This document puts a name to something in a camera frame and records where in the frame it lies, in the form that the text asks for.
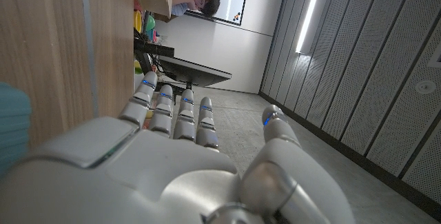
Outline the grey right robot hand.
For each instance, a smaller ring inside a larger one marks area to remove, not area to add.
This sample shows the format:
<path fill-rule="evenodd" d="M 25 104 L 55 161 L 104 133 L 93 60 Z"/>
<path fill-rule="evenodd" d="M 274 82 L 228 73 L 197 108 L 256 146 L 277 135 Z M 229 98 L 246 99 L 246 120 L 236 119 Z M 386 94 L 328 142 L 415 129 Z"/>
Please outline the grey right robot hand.
<path fill-rule="evenodd" d="M 339 184 L 300 145 L 283 111 L 244 174 L 218 151 L 212 102 L 149 72 L 116 118 L 92 119 L 27 153 L 1 179 L 2 223 L 353 223 Z"/>

